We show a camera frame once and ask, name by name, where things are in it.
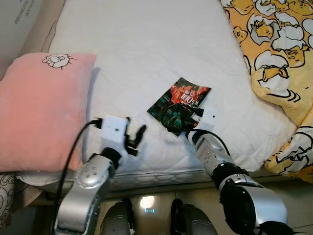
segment floor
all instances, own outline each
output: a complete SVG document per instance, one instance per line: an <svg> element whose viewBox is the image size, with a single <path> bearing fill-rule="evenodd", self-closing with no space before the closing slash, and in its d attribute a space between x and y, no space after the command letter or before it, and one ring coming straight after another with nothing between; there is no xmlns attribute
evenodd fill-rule
<svg viewBox="0 0 313 235"><path fill-rule="evenodd" d="M288 210L288 225L297 232L313 235L313 186L300 180L267 183L266 186L280 195ZM235 235L224 221L224 212L219 204L215 188L173 191L131 197L134 207L137 235L169 235L170 209L172 201L180 198L184 203L192 203L210 218L220 235ZM100 217L120 199L107 200L102 204ZM51 207L36 207L14 215L12 226L1 230L0 235L48 235Z"/></svg>

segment magazine cover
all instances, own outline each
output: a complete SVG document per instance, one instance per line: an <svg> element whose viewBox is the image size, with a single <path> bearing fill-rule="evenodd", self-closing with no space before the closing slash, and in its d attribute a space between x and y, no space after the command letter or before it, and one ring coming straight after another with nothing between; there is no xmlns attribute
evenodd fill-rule
<svg viewBox="0 0 313 235"><path fill-rule="evenodd" d="M160 99L157 100L157 102L151 106L150 109L148 109L148 113L152 115L156 120L161 122L161 118L163 116L164 111L166 109L177 103L185 104L190 107L198 107L201 102L204 100L206 95L209 93L211 88L209 87L201 87L198 85L195 85L191 82L188 82L184 78L180 78L167 92L162 95ZM170 113L171 110L168 110L169 114L167 117L173 117L173 118L167 118L166 121L176 121L177 118L175 118L178 114L175 112ZM194 127L197 126L197 123L191 119L192 113L187 112L184 114L184 116L191 120L191 122L194 122Z"/></svg>

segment black cable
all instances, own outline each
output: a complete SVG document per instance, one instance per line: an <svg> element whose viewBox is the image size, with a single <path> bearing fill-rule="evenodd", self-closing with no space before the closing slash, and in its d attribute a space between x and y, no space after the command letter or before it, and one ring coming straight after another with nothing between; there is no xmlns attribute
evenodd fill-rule
<svg viewBox="0 0 313 235"><path fill-rule="evenodd" d="M164 122L164 116L165 116L166 112L167 112L170 108L172 108L173 106L182 106L182 107L185 107L186 109L192 110L196 115L198 115L198 116L200 116L200 117L202 117L202 115L203 115L203 109L200 109L200 108L192 108L192 107L190 107L190 106L188 106L188 105L180 104L180 103L179 103L179 104L172 104L172 105L168 106L168 107L164 110L164 112L162 113L162 116L161 116L161 124L162 124L164 127L166 127L167 131L172 132L172 133L175 133L175 132L183 132L183 131L184 131L184 132L204 131L204 132L206 132L206 133L208 133L208 134L213 135L215 138L217 138L217 139L221 142L221 144L223 145L223 147L224 147L224 149L225 149L227 155L230 156L230 153L229 153L229 151L228 151L228 148L226 147L226 144L225 144L224 141L221 139L221 137L219 137L218 135L216 135L215 133L213 133L213 132L211 132L211 131L207 131L207 130L203 130L203 129L183 129L183 128L178 129L178 130L174 130L174 129L168 128L168 126L167 126L167 125L165 124L165 122Z"/></svg>
<svg viewBox="0 0 313 235"><path fill-rule="evenodd" d="M51 221L51 224L50 224L50 235L54 235L54 225L55 225L55 222L56 222L56 218L57 218L57 213L58 213L58 204L59 204L59 200L61 198L61 193L62 193L62 188L63 188L63 184L64 184L64 181L65 181L65 177L67 175L67 170L68 170L68 165L69 165L69 162L72 158L72 155L73 155L73 152L75 150L75 147L82 135L82 133L87 129L88 126L90 125L95 125L96 127L101 127L101 123L102 123L102 119L99 118L97 120L92 120L90 122L87 122L83 128L80 130L80 132L78 133L77 137L76 137L76 140L74 141L73 145L72 145L72 148L69 152L69 155L67 157L67 162L65 163L64 165L64 168L62 170L62 174L61 174L61 178L60 178L60 181L59 181L59 186L58 186L58 190L57 190L57 193L56 193L56 196L55 196L55 199L54 199L54 203L53 203L53 206L54 206L54 210L53 210L53 214L52 214L52 221Z"/></svg>

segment bed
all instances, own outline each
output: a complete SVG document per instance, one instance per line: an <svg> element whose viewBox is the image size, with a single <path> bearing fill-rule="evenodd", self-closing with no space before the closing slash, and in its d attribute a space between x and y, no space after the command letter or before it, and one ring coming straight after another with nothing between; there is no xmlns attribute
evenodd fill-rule
<svg viewBox="0 0 313 235"><path fill-rule="evenodd" d="M97 55L86 119L107 114L131 117L132 134L142 124L148 127L137 157L130 156L118 169L112 191L209 181L185 137L168 133L147 114L180 77L212 89L201 107L219 114L210 130L224 140L240 167L258 171L290 143L300 124L251 89L253 65L243 57L240 39L229 23L229 14L240 9L221 2L66 0L49 53ZM99 130L90 128L83 160L100 152L100 145ZM254 176L273 175L263 172ZM59 176L17 173L19 180L48 191L53 191Z"/></svg>

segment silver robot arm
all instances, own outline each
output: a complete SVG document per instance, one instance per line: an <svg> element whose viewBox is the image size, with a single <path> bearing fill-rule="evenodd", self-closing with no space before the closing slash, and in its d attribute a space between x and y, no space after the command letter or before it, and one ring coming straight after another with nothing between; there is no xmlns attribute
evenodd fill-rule
<svg viewBox="0 0 313 235"><path fill-rule="evenodd" d="M186 137L194 145L204 171L214 181L220 193L226 222L235 233L297 234L286 225L287 210L280 197L251 179L246 170L236 166L213 135L197 131L187 132Z"/></svg>
<svg viewBox="0 0 313 235"><path fill-rule="evenodd" d="M93 154L76 173L73 187L63 199L54 226L55 235L93 235L99 214L100 202L105 198L110 179L115 170L127 160L128 154L136 155L146 126L130 140L127 127L130 119L106 116L101 125L103 151Z"/></svg>

